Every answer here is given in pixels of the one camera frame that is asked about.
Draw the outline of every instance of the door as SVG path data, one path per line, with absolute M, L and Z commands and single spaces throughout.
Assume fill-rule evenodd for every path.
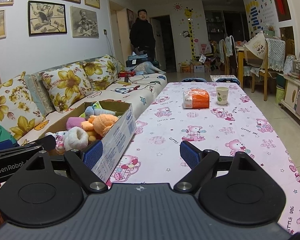
M 154 35 L 154 39 L 155 39 L 155 57 L 156 57 L 156 60 L 160 64 L 160 69 L 166 70 L 167 69 L 166 57 L 164 54 L 160 21 L 158 21 L 157 19 L 151 18 L 151 24 L 152 24 L 153 35 Z
M 117 11 L 111 10 L 111 29 L 112 29 L 112 40 L 114 46 L 114 56 L 124 64 L 123 53 L 120 41 L 119 25 L 117 18 Z

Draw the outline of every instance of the black jacket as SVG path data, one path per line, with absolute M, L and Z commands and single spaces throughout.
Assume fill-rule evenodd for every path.
M 142 21 L 137 18 L 130 31 L 130 41 L 135 48 L 149 47 L 149 49 L 154 49 L 155 39 L 152 25 L 147 20 Z

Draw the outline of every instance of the sofa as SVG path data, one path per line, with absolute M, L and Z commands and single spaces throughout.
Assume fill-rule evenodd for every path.
M 85 94 L 81 94 L 80 98 L 74 98 L 72 102 L 75 103 L 68 103 L 69 106 L 64 109 L 59 109 L 58 104 L 53 103 L 57 101 L 57 98 L 60 100 L 60 96 L 54 97 L 48 94 L 49 89 L 51 89 L 50 82 L 53 84 L 53 75 L 49 76 L 46 73 L 53 73 L 60 69 L 67 70 L 75 64 L 78 73 L 83 72 L 83 66 L 87 63 L 96 62 L 101 57 L 55 66 L 33 74 L 23 72 L 16 78 L 0 85 L 0 125 L 10 132 L 20 145 L 24 145 L 39 138 L 51 125 L 84 102 L 108 100 L 131 103 L 135 119 L 138 119 L 167 85 L 166 76 L 159 73 L 137 75 L 129 78 L 131 85 L 125 84 L 122 83 L 124 78 L 117 79 L 117 74 L 124 66 L 114 57 L 106 57 L 110 57 L 111 62 L 113 62 L 110 67 L 108 65 L 108 71 L 113 71 L 114 74 L 112 83 L 107 84 L 106 88 L 100 87 L 100 82 L 97 85 L 92 83 L 92 87 L 95 85 L 93 90 L 87 84 L 87 89 L 84 89 L 88 91 L 86 96 L 83 97 Z M 62 87 L 61 83 L 60 81 L 56 82 L 59 87 Z M 71 97 L 75 91 L 76 86 L 66 92 Z

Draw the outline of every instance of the paper cup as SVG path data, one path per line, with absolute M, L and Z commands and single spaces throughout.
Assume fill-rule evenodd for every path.
M 217 104 L 226 105 L 228 103 L 229 88 L 217 87 Z

